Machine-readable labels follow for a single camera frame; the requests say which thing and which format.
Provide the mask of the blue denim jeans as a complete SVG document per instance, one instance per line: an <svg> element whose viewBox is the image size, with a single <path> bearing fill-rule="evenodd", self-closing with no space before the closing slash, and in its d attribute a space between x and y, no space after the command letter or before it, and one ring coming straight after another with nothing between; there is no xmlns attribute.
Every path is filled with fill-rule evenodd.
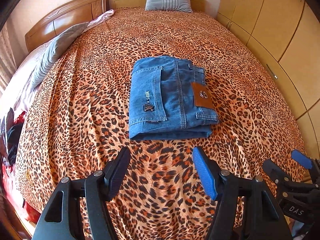
<svg viewBox="0 0 320 240"><path fill-rule="evenodd" d="M131 140L207 138L218 124L205 70L187 59L146 57L132 70Z"/></svg>

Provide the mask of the leopard print bed cover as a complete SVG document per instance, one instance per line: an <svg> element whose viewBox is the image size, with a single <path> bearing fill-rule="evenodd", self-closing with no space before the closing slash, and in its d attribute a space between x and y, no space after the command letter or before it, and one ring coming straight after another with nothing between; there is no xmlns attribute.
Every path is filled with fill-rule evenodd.
<svg viewBox="0 0 320 240"><path fill-rule="evenodd" d="M286 100L232 33L201 12L121 9L77 37L39 85L16 158L42 211L59 181L88 177L128 147L107 207L120 239L204 239L215 212L192 159L200 146L242 178L271 159L294 180L304 144Z"/></svg>

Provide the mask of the pile of red black clothes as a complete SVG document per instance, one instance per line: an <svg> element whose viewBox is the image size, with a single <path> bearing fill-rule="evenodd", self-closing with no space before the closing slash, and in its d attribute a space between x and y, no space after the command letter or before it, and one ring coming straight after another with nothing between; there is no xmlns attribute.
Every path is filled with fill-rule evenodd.
<svg viewBox="0 0 320 240"><path fill-rule="evenodd" d="M15 177L15 163L24 117L25 112L22 112L16 118L12 108L1 117L1 190L20 217L36 224L40 213L29 205L18 191Z"/></svg>

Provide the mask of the pink quilt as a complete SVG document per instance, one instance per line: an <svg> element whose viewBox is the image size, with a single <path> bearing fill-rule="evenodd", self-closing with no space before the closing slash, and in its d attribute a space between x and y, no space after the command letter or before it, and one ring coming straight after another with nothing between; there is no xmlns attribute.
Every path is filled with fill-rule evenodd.
<svg viewBox="0 0 320 240"><path fill-rule="evenodd" d="M44 80L53 64L63 55L69 46L84 32L103 23L114 15L110 9L95 20L78 23L64 30L57 37L34 49L21 63L1 95L1 117L9 108L16 109L20 101L34 94L35 88Z"/></svg>

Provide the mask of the yellow wooden wardrobe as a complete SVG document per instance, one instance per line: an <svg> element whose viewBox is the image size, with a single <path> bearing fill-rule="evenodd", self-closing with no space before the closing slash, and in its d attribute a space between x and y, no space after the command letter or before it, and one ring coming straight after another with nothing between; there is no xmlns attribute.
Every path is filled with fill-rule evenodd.
<svg viewBox="0 0 320 240"><path fill-rule="evenodd" d="M319 20L305 0L221 0L217 20L278 86L306 153L319 157Z"/></svg>

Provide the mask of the large grey pillow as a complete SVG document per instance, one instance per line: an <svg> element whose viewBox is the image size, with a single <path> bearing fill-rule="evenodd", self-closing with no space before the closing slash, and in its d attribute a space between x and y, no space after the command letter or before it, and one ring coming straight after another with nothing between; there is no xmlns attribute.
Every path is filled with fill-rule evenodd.
<svg viewBox="0 0 320 240"><path fill-rule="evenodd" d="M52 40L45 49L30 78L30 88L36 88L46 77L54 63L86 29L89 22L73 25Z"/></svg>

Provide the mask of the floral curtain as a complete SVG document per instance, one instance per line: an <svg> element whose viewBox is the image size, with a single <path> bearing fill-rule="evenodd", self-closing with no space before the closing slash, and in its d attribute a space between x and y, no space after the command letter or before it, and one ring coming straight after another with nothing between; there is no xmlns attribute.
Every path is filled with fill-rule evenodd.
<svg viewBox="0 0 320 240"><path fill-rule="evenodd" d="M3 25L0 34L0 64L0 88L2 95L17 70L6 23Z"/></svg>

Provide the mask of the light wooden low headboard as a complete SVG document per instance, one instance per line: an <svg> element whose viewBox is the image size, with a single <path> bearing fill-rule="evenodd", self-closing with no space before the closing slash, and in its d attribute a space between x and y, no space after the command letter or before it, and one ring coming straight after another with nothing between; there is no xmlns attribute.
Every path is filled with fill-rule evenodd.
<svg viewBox="0 0 320 240"><path fill-rule="evenodd" d="M205 0L112 0L111 8L143 7L145 10L205 12Z"/></svg>

